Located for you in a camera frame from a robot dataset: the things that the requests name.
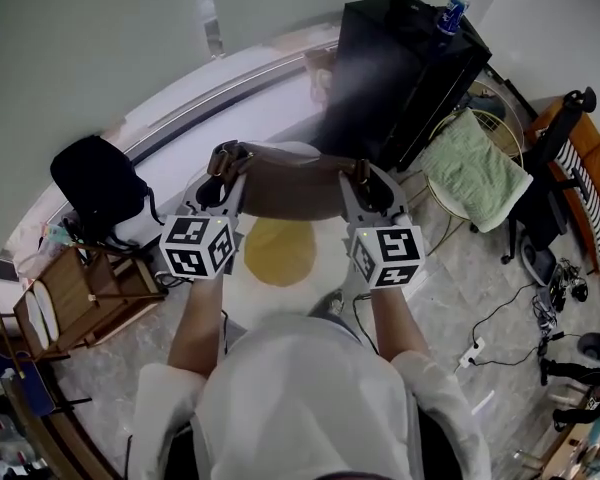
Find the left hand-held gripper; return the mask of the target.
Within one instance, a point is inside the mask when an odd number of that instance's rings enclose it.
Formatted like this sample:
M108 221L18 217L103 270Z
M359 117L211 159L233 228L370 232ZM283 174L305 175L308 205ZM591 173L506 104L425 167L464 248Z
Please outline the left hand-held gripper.
M176 213L166 217L159 248L176 278L214 279L232 271L241 244L237 231L247 174L226 189L204 171L185 189Z

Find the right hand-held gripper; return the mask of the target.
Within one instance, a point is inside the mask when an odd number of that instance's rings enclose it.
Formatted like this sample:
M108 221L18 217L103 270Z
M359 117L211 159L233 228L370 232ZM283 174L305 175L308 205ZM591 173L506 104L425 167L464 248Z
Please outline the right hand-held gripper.
M408 285L422 269L426 254L421 228L407 213L404 190L370 164L366 205L344 172L338 179L353 266L371 290Z

